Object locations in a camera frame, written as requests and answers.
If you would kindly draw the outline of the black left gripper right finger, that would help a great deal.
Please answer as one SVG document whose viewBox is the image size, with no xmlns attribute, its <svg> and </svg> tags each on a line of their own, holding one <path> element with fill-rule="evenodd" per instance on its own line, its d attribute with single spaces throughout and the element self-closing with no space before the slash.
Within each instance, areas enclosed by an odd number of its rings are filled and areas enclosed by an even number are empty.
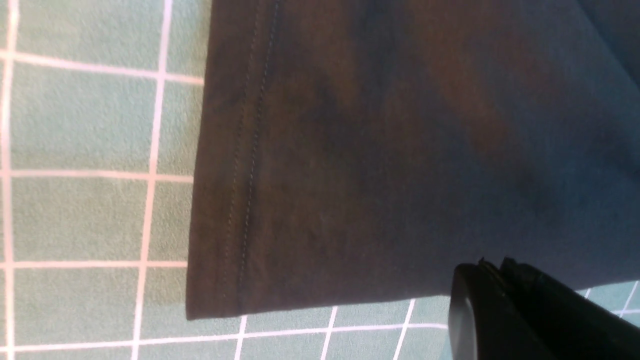
<svg viewBox="0 0 640 360">
<path fill-rule="evenodd" d="M 506 257 L 480 260 L 538 340 L 558 360 L 637 360 L 639 328 L 581 296 L 541 269 Z"/>
</svg>

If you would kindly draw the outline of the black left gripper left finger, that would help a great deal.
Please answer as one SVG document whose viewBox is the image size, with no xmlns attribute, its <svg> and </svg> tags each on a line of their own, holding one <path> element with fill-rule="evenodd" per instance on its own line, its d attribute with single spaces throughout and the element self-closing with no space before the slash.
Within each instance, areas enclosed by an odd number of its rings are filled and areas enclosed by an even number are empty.
<svg viewBox="0 0 640 360">
<path fill-rule="evenodd" d="M 549 360 L 551 353 L 515 307 L 491 263 L 454 270 L 448 335 L 454 360 Z"/>
</svg>

